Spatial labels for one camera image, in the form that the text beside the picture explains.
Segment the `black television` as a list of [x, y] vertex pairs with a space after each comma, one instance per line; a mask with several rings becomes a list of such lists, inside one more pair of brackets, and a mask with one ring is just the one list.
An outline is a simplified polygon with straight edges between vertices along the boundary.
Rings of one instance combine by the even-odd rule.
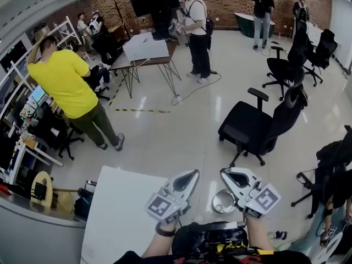
[[179, 0], [130, 0], [137, 17], [150, 14], [155, 32], [152, 36], [155, 40], [171, 40], [169, 27], [176, 10], [180, 7]]

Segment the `black bag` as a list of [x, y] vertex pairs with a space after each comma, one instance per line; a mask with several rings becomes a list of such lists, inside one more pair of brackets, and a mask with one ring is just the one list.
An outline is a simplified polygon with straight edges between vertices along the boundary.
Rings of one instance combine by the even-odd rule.
[[94, 194], [83, 188], [79, 188], [77, 193], [79, 198], [75, 201], [74, 213], [80, 217], [88, 217]]

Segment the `large white box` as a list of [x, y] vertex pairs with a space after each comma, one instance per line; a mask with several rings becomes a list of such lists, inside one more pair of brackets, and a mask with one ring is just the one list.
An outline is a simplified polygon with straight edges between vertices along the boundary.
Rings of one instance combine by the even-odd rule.
[[169, 57], [166, 41], [154, 40], [151, 32], [134, 35], [123, 45], [123, 51], [130, 62]]

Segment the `person's left forearm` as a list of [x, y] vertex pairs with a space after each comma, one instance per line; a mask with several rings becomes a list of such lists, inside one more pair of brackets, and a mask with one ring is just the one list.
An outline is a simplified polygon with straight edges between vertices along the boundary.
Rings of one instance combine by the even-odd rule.
[[146, 251], [143, 253], [142, 258], [168, 255], [171, 249], [172, 240], [173, 240], [173, 237], [166, 238], [155, 233], [149, 246], [147, 247]]

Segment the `black wristwatch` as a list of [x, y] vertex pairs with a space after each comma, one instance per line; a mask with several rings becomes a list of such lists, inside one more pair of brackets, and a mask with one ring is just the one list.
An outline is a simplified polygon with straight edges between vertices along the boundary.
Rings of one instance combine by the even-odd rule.
[[171, 231], [168, 230], [164, 230], [161, 228], [162, 224], [161, 223], [157, 223], [155, 226], [155, 232], [156, 234], [162, 236], [162, 237], [166, 237], [166, 238], [171, 238], [175, 235], [176, 233], [176, 229], [174, 228]]

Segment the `colourful helmet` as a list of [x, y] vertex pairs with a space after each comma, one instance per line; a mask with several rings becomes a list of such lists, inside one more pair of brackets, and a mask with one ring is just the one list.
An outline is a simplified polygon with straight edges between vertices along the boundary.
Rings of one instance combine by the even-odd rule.
[[35, 118], [37, 116], [36, 111], [38, 107], [38, 103], [33, 98], [28, 99], [20, 111], [20, 118], [23, 120]]

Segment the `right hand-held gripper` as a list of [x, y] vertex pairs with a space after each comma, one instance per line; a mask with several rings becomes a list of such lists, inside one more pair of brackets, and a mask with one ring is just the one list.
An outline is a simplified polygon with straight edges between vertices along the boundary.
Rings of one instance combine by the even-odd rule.
[[261, 219], [280, 201], [278, 191], [268, 183], [263, 184], [253, 171], [241, 167], [220, 170], [226, 188], [236, 198], [236, 206], [242, 213]]

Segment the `black chest pack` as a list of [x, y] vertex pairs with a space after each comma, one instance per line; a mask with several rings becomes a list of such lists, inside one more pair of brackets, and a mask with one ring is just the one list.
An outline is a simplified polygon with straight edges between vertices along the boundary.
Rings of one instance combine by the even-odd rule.
[[227, 246], [248, 246], [244, 222], [192, 222], [180, 227], [173, 238], [171, 251], [175, 257], [218, 256]]

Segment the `wooden coat rack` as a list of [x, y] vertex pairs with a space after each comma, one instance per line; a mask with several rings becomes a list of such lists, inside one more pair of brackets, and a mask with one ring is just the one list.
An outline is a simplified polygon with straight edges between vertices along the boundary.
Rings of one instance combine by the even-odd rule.
[[119, 17], [120, 17], [122, 26], [123, 26], [123, 28], [124, 28], [124, 30], [125, 30], [126, 35], [127, 35], [127, 38], [128, 38], [128, 40], [130, 40], [130, 39], [131, 39], [131, 36], [130, 36], [129, 31], [128, 31], [128, 29], [127, 29], [127, 26], [126, 26], [126, 24], [125, 24], [125, 20], [124, 20], [122, 14], [121, 14], [120, 9], [119, 9], [118, 3], [117, 3], [116, 0], [113, 0], [113, 1], [114, 1], [115, 8], [116, 8], [116, 10], [117, 10], [117, 12], [118, 12], [118, 15], [119, 15]]

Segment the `person's right forearm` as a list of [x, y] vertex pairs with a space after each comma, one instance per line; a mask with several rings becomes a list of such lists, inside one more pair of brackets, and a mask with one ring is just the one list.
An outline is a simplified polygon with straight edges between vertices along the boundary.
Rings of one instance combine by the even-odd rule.
[[250, 247], [274, 251], [262, 221], [246, 213], [244, 214], [244, 219]]

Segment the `round steel trash bin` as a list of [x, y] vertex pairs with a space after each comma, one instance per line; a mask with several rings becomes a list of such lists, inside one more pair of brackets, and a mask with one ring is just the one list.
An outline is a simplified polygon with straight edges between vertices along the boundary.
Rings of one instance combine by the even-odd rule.
[[234, 196], [227, 190], [220, 190], [211, 201], [212, 209], [219, 214], [231, 213], [235, 210]]

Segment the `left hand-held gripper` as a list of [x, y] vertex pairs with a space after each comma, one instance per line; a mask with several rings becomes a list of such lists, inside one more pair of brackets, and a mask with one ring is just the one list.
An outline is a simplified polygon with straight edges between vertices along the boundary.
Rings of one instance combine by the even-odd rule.
[[198, 169], [185, 170], [169, 178], [163, 188], [152, 194], [145, 206], [146, 212], [159, 224], [176, 222], [190, 209], [189, 200], [199, 179]]

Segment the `person's black printed shirt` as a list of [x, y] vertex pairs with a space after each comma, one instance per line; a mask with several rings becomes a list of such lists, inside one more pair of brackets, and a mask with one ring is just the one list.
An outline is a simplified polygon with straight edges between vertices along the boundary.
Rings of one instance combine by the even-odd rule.
[[201, 254], [199, 256], [173, 255], [153, 256], [142, 258], [133, 251], [126, 252], [113, 264], [312, 264], [311, 260], [301, 252], [277, 251], [269, 255], [227, 255], [210, 256]]

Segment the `computer monitor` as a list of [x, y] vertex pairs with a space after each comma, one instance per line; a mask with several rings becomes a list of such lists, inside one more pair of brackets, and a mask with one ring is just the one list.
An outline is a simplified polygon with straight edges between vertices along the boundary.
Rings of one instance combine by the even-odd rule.
[[33, 92], [29, 96], [29, 100], [34, 100], [36, 103], [40, 104], [46, 97], [45, 91], [40, 85], [36, 86]]

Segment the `black backpack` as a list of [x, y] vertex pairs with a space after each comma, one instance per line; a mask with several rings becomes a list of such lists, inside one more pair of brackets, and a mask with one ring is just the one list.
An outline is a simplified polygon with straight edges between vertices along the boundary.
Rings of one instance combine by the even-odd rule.
[[317, 153], [317, 170], [328, 173], [345, 172], [352, 162], [352, 141], [340, 140], [321, 148]]

